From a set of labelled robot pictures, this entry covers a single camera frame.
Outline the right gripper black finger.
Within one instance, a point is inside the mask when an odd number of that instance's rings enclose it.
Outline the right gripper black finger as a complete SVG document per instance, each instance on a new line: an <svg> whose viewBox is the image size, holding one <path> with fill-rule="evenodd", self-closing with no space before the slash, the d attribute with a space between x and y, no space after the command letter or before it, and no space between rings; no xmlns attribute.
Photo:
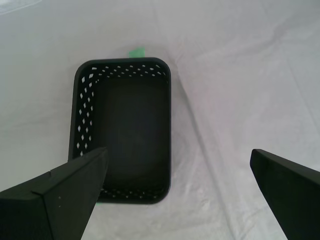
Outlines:
<svg viewBox="0 0 320 240"><path fill-rule="evenodd" d="M0 193L2 240L79 240L98 201L108 151L97 148Z"/></svg>
<svg viewBox="0 0 320 240"><path fill-rule="evenodd" d="M250 168L273 215L289 240L320 238L320 173L262 149Z"/></svg>

